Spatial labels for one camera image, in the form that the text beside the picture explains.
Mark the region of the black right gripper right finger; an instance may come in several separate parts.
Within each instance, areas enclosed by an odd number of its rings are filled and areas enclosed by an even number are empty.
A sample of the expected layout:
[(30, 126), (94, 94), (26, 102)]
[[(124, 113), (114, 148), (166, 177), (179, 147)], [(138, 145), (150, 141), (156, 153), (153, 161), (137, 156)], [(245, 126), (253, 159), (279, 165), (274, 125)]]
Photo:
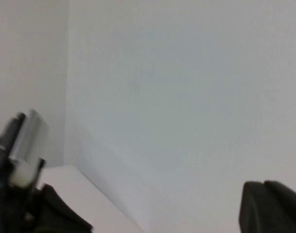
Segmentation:
[(278, 181), (265, 181), (264, 185), (273, 193), (286, 215), (296, 225), (296, 191)]

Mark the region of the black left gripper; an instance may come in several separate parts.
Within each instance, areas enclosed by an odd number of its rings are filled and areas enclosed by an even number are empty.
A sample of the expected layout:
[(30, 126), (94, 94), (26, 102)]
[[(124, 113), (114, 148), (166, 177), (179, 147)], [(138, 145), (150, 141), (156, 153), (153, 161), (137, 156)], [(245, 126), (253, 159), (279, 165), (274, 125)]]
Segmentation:
[(0, 233), (90, 233), (93, 226), (45, 184), (41, 190), (0, 188)]

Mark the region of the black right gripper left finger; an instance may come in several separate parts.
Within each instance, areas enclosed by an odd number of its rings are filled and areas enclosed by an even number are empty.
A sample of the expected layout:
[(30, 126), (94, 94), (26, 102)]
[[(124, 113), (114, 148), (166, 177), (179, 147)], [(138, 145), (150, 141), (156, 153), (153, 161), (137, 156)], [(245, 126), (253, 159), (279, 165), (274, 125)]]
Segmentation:
[(244, 184), (239, 213), (242, 233), (278, 233), (280, 217), (279, 204), (264, 184)]

